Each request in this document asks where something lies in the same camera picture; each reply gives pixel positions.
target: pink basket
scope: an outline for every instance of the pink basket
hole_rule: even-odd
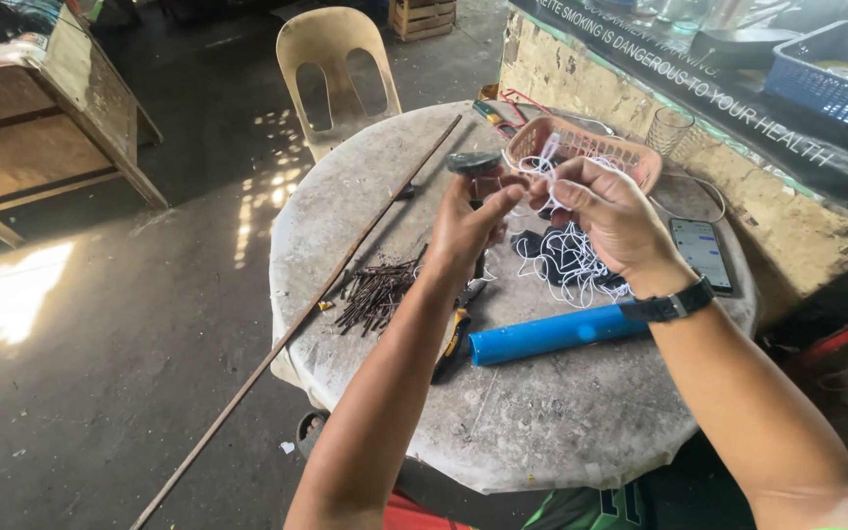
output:
[[[524,157],[536,157],[552,133],[561,136],[557,155],[574,157],[605,157],[617,169],[630,175],[643,193],[649,193],[663,172],[663,157],[659,153],[632,141],[597,136],[558,116],[546,114],[533,118],[509,141],[506,156],[514,164]]]

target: blue pvc pipe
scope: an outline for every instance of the blue pvc pipe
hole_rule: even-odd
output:
[[[646,330],[646,322],[629,321],[611,305],[471,333],[468,340],[473,364],[486,366]]]

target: concrete floor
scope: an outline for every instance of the concrete floor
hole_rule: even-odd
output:
[[[445,37],[385,32],[405,110],[495,81],[506,4],[458,9]],[[141,11],[145,26],[102,41],[166,135],[139,165],[174,208],[148,213],[121,179],[3,214],[29,245],[0,243],[0,528],[129,527],[271,344],[271,222],[312,164],[307,150],[283,167],[273,156],[297,120],[254,124],[292,108],[273,56],[282,23],[253,13],[178,29]],[[280,528],[304,461],[279,445],[308,408],[264,376],[146,527]],[[415,464],[401,483],[494,530],[520,527],[545,496],[483,497]],[[732,526],[746,525],[739,512]]]

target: smartphone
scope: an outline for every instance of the smartphone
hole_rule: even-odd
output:
[[[724,268],[722,249],[715,238],[712,223],[671,219],[669,227],[673,231],[676,248],[686,263],[704,274],[715,292],[732,294],[731,280]]]

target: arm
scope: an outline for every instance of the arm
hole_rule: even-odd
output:
[[[698,279],[627,175],[585,159],[562,164],[552,193],[605,264],[639,298]],[[547,200],[537,183],[533,204]],[[817,408],[712,303],[650,331],[699,426],[738,481],[759,528],[848,528],[848,453]]]
[[[381,528],[385,503],[418,425],[453,301],[518,186],[478,211],[454,176],[434,223],[425,267],[372,349],[306,463],[285,528]]]

